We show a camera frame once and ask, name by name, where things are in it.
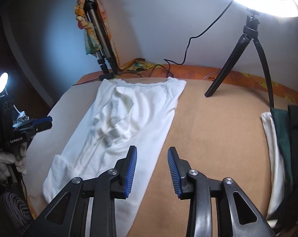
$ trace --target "dark green garment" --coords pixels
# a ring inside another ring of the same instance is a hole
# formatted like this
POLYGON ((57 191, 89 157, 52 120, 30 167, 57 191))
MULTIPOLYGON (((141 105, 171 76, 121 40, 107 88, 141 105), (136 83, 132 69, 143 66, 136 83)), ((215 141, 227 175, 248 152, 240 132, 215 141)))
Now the dark green garment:
POLYGON ((291 140, 289 135, 290 118, 288 111, 271 108, 277 144, 284 159, 285 167, 285 195, 293 189, 293 175, 291 170, 291 140))

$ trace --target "gloved hand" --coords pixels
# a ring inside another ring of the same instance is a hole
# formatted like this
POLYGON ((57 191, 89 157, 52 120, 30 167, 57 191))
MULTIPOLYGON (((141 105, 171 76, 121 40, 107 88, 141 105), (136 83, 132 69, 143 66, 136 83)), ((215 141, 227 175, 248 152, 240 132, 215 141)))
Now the gloved hand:
POLYGON ((26 174, 25 166, 27 142, 13 146, 11 152, 0 151, 0 178, 6 180, 10 176, 7 165, 15 164, 18 172, 26 174))

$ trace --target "silver bolt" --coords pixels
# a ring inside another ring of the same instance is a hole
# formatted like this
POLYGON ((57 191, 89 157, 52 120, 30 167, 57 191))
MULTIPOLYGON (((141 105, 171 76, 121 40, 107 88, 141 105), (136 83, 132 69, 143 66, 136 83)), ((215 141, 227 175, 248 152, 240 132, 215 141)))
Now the silver bolt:
POLYGON ((189 173, 190 175, 198 175, 198 171, 195 170, 195 169, 191 169, 188 173, 189 173))
POLYGON ((230 177, 226 177, 225 179, 224 179, 224 181, 225 181, 225 183, 226 184, 233 184, 235 181, 232 179, 232 178, 230 178, 230 177))
POLYGON ((80 183, 81 182, 81 178, 80 177, 73 177, 71 182, 73 182, 74 184, 80 183))
POLYGON ((117 170, 114 169, 114 168, 112 168, 112 169, 110 169, 109 171, 107 171, 107 173, 108 173, 109 175, 116 175, 116 174, 117 174, 117 170))

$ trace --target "white wall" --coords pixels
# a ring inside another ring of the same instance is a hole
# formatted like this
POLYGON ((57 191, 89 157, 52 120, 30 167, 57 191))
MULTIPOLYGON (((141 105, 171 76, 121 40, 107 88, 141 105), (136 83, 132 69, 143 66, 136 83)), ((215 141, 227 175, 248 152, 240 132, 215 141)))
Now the white wall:
MULTIPOLYGON (((188 39, 201 33, 230 0, 101 0, 122 63, 136 57, 181 62, 188 39)), ((74 16, 76 0, 14 0, 8 9, 15 40, 39 82, 57 100, 81 76, 100 70, 85 55, 74 16)), ((247 11, 232 4, 201 38, 192 40, 186 64, 222 67, 242 34, 247 11)), ((260 15, 259 39, 272 80, 298 91, 298 18, 260 15)), ((251 43, 235 70, 263 75, 251 43)))

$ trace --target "folded white cloth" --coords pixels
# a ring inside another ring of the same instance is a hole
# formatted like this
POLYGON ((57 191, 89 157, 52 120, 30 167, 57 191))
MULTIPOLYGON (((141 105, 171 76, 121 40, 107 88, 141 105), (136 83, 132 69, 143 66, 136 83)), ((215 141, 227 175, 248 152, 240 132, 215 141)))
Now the folded white cloth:
POLYGON ((272 193, 267 211, 267 219, 276 211, 284 198, 285 168, 279 151, 273 118, 270 112, 261 114, 271 162, 272 193))
POLYGON ((174 78, 157 84, 103 80, 94 103, 61 155, 56 155, 53 160, 43 184, 47 202, 73 177, 86 180, 113 168, 118 159, 126 157, 129 146, 135 145, 138 155, 131 194, 126 200, 115 201, 117 236, 126 236, 185 85, 185 81, 174 78))

